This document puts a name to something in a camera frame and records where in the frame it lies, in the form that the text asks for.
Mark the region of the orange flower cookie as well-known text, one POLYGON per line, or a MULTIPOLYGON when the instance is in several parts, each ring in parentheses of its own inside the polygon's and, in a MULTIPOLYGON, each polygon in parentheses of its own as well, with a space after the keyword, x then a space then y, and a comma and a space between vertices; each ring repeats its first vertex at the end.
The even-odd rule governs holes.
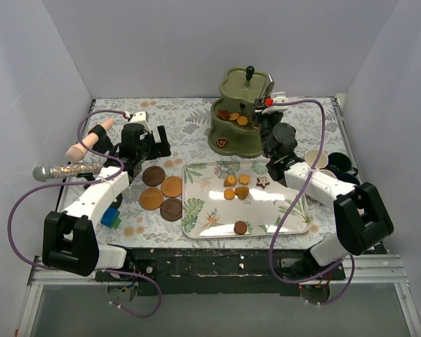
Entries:
POLYGON ((239 182, 240 182, 242 185, 247 185, 247 184, 249 184, 249 183, 250 183, 250 176, 249 176, 249 175, 247 175, 247 174, 241 174, 241 175, 239 176, 239 182))

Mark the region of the brown star cookie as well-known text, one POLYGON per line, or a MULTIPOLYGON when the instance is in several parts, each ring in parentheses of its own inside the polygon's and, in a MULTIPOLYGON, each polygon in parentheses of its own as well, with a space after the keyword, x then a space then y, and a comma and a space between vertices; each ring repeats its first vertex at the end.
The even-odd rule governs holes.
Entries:
POLYGON ((230 113, 227 110, 218 110, 217 116, 221 120, 227 120, 230 118, 230 113))

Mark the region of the metal serving tongs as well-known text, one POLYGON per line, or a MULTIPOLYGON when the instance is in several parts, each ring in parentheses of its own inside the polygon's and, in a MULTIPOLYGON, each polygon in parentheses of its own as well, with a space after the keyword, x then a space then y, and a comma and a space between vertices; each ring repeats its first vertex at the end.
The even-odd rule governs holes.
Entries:
POLYGON ((274 80, 269 74, 265 79, 264 85, 258 98, 255 99, 255 117, 260 116, 265 110, 272 106, 271 94, 274 88, 274 80))

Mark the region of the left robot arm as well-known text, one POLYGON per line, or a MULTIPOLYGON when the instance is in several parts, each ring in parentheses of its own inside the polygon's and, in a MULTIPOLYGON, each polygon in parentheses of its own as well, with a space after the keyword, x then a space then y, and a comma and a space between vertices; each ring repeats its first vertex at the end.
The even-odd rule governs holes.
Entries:
POLYGON ((144 161, 171 155, 165 127, 158 126, 157 131, 159 142, 143 124, 125 124, 120 143, 106 155, 97 178, 64 210, 51 211, 46 216, 42 251, 45 266, 81 276, 111 269, 121 281, 135 274, 135 263, 126 257, 127 251, 119 246, 99 244, 95 228, 141 172, 144 161))

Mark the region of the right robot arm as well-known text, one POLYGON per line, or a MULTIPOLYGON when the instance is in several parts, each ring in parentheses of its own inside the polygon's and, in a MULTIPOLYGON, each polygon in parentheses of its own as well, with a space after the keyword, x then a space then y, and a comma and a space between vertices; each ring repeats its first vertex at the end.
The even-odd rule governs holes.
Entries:
POLYGON ((270 178, 298 191, 286 211, 290 214, 303 195, 331 209, 336 233, 309 247, 301 259, 272 274, 285 283, 319 279, 341 264, 347 256, 360 256, 394 231, 394 225, 376 186, 355 185, 331 178, 307 164, 295 153, 296 130, 283 123, 289 102, 271 97, 255 99, 253 123, 260 129, 263 155, 269 159, 270 178))

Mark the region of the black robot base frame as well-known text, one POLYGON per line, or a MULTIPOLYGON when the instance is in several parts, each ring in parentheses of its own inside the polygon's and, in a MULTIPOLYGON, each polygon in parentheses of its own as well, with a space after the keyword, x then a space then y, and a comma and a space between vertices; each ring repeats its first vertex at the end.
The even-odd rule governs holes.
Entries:
POLYGON ((267 249, 128 249, 121 270, 149 277, 163 295, 300 295, 297 284, 282 284, 272 276, 267 249))

